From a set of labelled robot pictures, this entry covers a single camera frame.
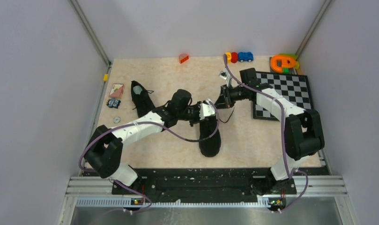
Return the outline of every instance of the black shoe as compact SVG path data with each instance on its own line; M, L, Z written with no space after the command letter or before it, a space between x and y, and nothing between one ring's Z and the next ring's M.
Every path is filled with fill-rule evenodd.
M131 100L135 105L135 109L137 109L138 118L145 116L155 108L155 105L149 97L149 93L152 92L152 90L146 90L137 81L131 81Z
M213 133L217 126L217 117L208 117L208 120L203 120L200 122L200 137L199 139L206 138ZM217 132L209 139L199 142L199 148L201 149L202 155L206 157L214 157L218 154L221 147L221 136L220 131Z

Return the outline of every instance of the blue toy car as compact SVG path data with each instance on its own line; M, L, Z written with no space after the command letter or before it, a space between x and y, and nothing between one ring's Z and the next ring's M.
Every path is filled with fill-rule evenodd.
M248 61L251 62L254 60L253 54L251 52L239 52L238 53L238 61L239 62L244 62Z

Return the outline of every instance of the gray wall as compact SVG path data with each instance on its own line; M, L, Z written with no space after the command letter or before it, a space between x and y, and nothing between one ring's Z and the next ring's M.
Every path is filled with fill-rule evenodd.
M56 224L105 71L67 0L0 0L0 224Z
M321 0L80 0L110 58L295 52Z
M326 153L361 224L379 224L379 0L335 1L300 62Z

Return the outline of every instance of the chessboard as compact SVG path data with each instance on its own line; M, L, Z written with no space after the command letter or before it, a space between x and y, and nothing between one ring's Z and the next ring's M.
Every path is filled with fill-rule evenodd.
M313 109L308 77L305 75L257 72L261 83L270 84L277 93L298 107ZM277 120L270 112L252 102L254 119Z

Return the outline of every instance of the blue toy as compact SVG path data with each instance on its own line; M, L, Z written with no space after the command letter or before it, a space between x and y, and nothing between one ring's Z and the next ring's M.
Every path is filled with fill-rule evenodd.
M118 108L119 105L120 105L120 100L118 99L109 99L108 102L106 103L106 105L109 107L109 108Z
M239 62L244 62L248 61L251 62L254 60L253 54L251 52L239 52L238 53L238 61Z

